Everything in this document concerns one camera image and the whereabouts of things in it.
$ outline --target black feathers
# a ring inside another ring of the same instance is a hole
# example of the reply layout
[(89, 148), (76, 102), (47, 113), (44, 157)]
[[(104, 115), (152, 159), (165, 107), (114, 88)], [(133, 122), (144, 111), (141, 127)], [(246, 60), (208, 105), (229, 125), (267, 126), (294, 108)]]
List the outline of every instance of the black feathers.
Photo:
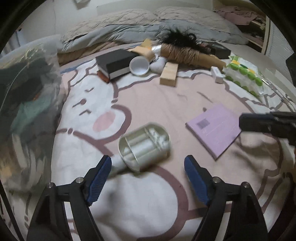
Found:
[(186, 32), (182, 33), (178, 29), (169, 29), (168, 34), (160, 41), (164, 44), (172, 44), (180, 48), (189, 47), (202, 53), (207, 53), (205, 48), (199, 44), (200, 41), (197, 41), (195, 34)]

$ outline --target wooden block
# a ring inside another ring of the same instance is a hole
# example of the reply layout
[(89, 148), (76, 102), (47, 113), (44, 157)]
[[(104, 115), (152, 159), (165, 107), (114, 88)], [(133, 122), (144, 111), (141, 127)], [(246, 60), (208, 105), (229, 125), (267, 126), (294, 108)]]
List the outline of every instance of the wooden block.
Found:
[(160, 76), (160, 84), (168, 86), (176, 86), (176, 77), (178, 64), (167, 62)]

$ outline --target metal screw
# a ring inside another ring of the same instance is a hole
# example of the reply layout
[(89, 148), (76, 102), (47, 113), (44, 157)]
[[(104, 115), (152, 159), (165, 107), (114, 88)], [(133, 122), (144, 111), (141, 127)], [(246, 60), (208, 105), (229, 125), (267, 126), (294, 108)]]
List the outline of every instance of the metal screw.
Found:
[(214, 183), (219, 183), (221, 181), (222, 181), (221, 178), (219, 178), (219, 177), (213, 177), (213, 182)]
[(47, 184), (46, 184), (46, 187), (47, 187), (47, 188), (52, 188), (53, 186), (54, 186), (54, 183), (47, 183)]
[(244, 188), (249, 188), (251, 185), (250, 185), (248, 182), (243, 182), (243, 183), (242, 183), (242, 186), (243, 186)]
[(82, 183), (83, 180), (84, 180), (83, 177), (78, 177), (78, 178), (75, 179), (75, 182)]

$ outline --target brown wrapped bundle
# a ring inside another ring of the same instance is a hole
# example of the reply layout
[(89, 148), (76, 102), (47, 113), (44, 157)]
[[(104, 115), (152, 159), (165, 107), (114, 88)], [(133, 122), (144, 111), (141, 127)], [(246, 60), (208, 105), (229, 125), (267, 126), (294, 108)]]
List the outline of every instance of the brown wrapped bundle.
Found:
[(167, 58), (168, 61), (173, 61), (178, 64), (188, 64), (194, 67), (204, 67), (210, 69), (216, 66), (222, 71), (226, 64), (220, 59), (200, 53), (191, 48), (179, 48), (174, 45), (162, 44), (160, 55)]

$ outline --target white organizer tray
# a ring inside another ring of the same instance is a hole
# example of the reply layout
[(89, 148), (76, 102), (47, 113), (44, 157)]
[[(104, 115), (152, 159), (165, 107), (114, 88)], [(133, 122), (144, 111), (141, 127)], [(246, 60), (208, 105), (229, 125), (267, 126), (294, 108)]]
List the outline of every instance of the white organizer tray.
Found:
[(140, 172), (147, 166), (168, 157), (170, 136), (160, 125), (148, 123), (119, 138), (118, 150), (125, 164)]

